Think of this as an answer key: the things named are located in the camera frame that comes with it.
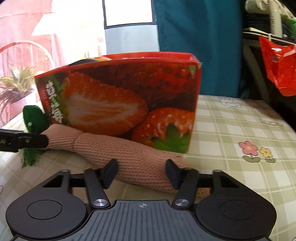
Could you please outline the red plastic bag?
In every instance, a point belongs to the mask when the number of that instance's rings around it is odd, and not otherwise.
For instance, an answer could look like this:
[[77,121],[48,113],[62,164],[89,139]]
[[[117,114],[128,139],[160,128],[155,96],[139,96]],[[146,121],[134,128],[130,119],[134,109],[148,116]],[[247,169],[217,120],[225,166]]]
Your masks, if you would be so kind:
[[280,46],[259,37],[267,78],[283,96],[295,96],[295,45]]

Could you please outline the teal curtain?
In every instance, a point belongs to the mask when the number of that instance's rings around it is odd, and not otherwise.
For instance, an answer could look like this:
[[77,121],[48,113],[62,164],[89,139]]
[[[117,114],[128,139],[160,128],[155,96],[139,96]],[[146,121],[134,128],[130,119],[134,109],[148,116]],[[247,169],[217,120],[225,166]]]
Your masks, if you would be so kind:
[[237,97],[242,24],[240,1],[154,1],[159,48],[194,54],[201,94]]

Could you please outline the white cylindrical bottle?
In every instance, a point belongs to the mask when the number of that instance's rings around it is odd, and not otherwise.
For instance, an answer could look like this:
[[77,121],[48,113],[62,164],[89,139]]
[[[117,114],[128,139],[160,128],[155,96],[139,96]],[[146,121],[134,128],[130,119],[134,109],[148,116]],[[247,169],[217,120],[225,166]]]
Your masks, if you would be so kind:
[[269,19],[270,19],[270,30],[271,34],[282,38],[282,21],[281,21],[281,13],[280,6],[276,1],[269,0]]

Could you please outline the printed pink backdrop cloth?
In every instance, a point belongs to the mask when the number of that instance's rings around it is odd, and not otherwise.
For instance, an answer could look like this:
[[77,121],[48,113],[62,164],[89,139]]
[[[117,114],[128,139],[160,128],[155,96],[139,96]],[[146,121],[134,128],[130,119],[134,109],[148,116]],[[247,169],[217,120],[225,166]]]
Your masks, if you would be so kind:
[[105,54],[102,1],[1,1],[1,76]]

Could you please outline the green white plastic bag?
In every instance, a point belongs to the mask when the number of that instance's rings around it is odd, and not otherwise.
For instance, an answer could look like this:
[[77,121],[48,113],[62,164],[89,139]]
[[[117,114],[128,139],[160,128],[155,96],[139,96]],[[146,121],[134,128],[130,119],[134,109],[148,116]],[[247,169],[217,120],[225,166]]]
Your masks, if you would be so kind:
[[284,22],[291,28],[292,35],[296,37],[296,18],[295,16],[292,18],[284,17]]

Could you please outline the orange floral cloth pouch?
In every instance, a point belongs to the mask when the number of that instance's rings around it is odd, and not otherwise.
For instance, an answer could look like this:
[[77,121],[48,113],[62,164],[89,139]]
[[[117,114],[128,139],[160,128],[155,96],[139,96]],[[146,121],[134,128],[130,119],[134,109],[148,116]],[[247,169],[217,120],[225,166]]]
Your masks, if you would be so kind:
[[110,61],[111,59],[106,56],[98,56],[93,58],[96,61],[102,62],[102,61]]

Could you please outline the checked plaid tablecloth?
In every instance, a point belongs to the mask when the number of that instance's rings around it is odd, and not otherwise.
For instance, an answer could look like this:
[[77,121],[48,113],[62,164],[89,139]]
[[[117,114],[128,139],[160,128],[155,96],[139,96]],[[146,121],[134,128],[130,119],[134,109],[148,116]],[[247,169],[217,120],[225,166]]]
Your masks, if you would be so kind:
[[[295,132],[265,102],[202,95],[186,159],[201,173],[220,169],[271,202],[277,221],[272,240],[295,240]],[[17,153],[1,153],[1,240],[10,240],[7,207],[62,169],[82,173],[83,157],[49,150],[22,168]]]

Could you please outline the green tasselled sachet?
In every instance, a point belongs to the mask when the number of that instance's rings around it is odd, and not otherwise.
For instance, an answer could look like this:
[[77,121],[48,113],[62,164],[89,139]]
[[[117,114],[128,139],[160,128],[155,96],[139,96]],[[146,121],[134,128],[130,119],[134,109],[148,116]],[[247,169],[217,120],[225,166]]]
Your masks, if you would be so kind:
[[[29,133],[40,134],[49,127],[49,120],[45,113],[37,105],[26,105],[23,107],[23,121]],[[35,166],[44,150],[36,148],[24,148],[21,150],[22,168]]]

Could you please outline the red strawberry cardboard box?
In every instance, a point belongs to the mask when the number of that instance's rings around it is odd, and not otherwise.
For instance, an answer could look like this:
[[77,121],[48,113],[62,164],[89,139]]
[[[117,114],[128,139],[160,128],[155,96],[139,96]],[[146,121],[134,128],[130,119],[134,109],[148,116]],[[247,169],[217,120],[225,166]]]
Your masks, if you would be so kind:
[[84,59],[39,74],[51,123],[177,153],[189,149],[201,83],[190,53],[137,52]]

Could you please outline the pink knitted cloth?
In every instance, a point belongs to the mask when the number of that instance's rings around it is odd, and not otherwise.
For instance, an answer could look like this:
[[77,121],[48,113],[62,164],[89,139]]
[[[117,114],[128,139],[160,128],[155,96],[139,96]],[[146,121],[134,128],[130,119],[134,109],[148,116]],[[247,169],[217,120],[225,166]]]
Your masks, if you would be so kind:
[[182,154],[156,150],[122,138],[84,133],[60,124],[53,124],[42,133],[49,141],[47,149],[74,152],[99,168],[116,159],[118,179],[157,191],[177,192],[166,176],[168,159],[180,168],[190,167]]

